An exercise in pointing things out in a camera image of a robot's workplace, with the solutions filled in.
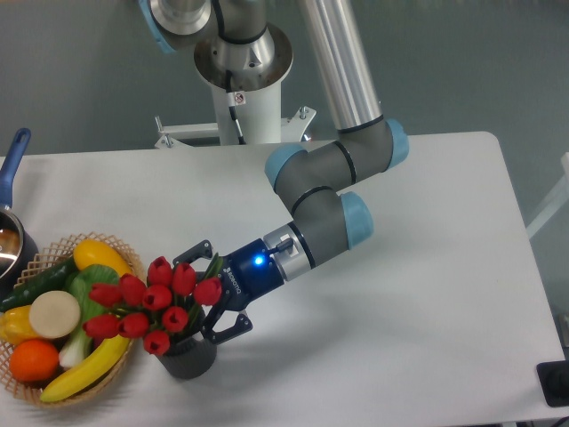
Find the yellow banana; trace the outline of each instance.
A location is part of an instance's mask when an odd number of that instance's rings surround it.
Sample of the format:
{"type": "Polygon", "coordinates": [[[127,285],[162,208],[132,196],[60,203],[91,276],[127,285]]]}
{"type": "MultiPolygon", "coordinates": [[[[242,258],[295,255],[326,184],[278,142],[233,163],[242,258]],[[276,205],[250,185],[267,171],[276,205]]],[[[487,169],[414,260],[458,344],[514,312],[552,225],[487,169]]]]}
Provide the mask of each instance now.
{"type": "Polygon", "coordinates": [[[93,384],[118,362],[129,342],[120,335],[104,340],[83,362],[49,383],[39,399],[45,403],[58,402],[93,384]]]}

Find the black vase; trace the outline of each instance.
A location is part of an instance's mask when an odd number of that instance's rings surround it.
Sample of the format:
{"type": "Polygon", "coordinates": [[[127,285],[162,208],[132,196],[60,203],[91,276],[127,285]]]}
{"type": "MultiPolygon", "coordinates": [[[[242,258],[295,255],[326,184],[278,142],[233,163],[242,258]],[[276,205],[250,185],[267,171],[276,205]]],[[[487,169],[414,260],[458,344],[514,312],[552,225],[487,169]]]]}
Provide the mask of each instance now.
{"type": "Polygon", "coordinates": [[[189,380],[212,367],[217,355],[217,346],[198,332],[203,318],[202,311],[198,316],[196,327],[190,331],[192,335],[173,342],[164,355],[157,356],[171,376],[189,380]]]}

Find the woven basket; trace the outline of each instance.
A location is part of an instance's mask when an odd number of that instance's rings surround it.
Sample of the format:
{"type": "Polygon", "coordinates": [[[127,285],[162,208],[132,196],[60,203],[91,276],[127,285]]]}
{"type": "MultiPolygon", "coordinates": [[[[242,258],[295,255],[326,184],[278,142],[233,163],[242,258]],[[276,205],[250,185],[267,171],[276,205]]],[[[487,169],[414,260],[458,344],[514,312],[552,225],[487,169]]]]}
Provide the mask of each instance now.
{"type": "MultiPolygon", "coordinates": [[[[48,269],[53,264],[61,262],[71,256],[75,246],[87,238],[105,242],[109,246],[113,247],[132,267],[134,274],[141,280],[146,280],[146,270],[140,261],[140,257],[132,250],[130,246],[115,236],[105,236],[103,234],[92,232],[88,235],[72,235],[68,238],[63,238],[59,243],[52,243],[50,247],[44,248],[42,253],[36,254],[34,261],[31,261],[28,264],[28,268],[22,271],[21,276],[16,283],[16,286],[25,283],[29,278],[35,276],[40,271],[48,269]]],[[[74,405],[76,403],[85,402],[86,400],[98,394],[116,378],[124,366],[124,362],[126,361],[131,351],[133,343],[134,341],[130,342],[128,349],[121,357],[121,359],[94,386],[87,389],[86,391],[71,396],[68,399],[64,399],[55,403],[44,403],[39,399],[39,396],[42,394],[43,389],[29,387],[26,384],[19,383],[12,377],[8,365],[10,356],[14,350],[14,346],[8,342],[0,341],[0,383],[3,384],[4,387],[16,399],[26,400],[27,402],[36,405],[37,407],[65,407],[74,405]]]]}

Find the green cucumber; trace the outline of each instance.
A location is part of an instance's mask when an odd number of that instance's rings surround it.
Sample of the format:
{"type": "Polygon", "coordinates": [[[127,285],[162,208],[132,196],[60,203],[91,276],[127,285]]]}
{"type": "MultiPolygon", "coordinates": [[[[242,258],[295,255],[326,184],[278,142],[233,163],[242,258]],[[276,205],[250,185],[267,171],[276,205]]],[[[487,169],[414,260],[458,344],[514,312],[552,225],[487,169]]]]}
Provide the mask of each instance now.
{"type": "Polygon", "coordinates": [[[14,289],[0,302],[0,313],[31,304],[39,295],[48,291],[60,291],[65,286],[67,277],[77,271],[77,266],[70,256],[62,262],[51,266],[49,269],[29,278],[22,285],[14,289]]]}

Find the sliced radish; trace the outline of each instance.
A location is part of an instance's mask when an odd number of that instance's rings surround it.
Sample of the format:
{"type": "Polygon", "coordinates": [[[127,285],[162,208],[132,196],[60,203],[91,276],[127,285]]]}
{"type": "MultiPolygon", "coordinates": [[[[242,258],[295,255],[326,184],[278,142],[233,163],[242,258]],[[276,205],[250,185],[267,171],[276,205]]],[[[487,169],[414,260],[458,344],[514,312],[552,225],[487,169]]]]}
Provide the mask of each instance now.
{"type": "Polygon", "coordinates": [[[32,329],[49,340],[70,334],[80,318],[79,303],[73,295],[64,291],[39,295],[29,309],[32,329]]]}

